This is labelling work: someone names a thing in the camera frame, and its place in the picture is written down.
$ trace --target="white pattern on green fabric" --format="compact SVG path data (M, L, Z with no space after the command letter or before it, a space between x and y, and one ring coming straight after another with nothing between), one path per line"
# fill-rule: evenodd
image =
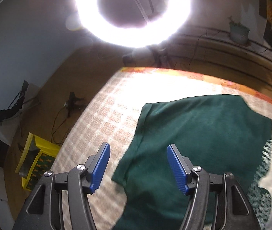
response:
M265 228L271 212L272 198L268 190L260 188L258 183L261 178L265 177L272 158L272 140L268 140L263 147L262 163L257 167L254 180L248 189L248 199L253 207L261 229Z

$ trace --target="glowing white ring light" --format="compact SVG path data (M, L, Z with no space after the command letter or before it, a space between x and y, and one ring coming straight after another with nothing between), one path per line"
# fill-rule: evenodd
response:
M111 25L99 13L97 0L76 0L81 23L103 41L144 47L159 44L175 33L187 20L190 0L169 0L167 11L143 28L120 28Z

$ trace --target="green plant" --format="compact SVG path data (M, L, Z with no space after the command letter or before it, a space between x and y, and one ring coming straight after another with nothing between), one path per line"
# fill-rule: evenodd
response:
M234 24L236 26L242 26L241 22L235 22L232 16L229 16L228 19L230 20L230 24Z

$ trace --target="orange patterned fabric edge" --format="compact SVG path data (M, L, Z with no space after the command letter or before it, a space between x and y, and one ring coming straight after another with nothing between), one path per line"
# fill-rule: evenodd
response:
M272 104L271 98L269 98L268 96L254 90L252 88L249 88L245 85L240 85L240 84L228 81L228 80L205 75L205 74L193 73L193 72L181 71L181 70L154 68L154 67L123 67L123 68L121 68L121 72L126 72L126 73L164 73L164 74L172 75L172 76L184 76L184 77L188 77L189 79L202 80L202 81L212 83L215 85L222 85L222 86L229 87L229 88L232 88L235 90L239 90L241 92L258 97L258 98L265 100L268 103Z

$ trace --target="beige blanket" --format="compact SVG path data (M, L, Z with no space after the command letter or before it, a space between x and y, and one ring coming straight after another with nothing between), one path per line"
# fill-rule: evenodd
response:
M111 176L133 139L143 105L211 94L240 95L252 110L272 119L272 100L266 96L242 85L190 72L123 68L99 91L74 125L52 167L55 173L70 171L95 154L102 142L110 144L110 160L101 186L88 195L97 230L111 229L123 212L126 196ZM65 229L71 230L66 193L63 215Z

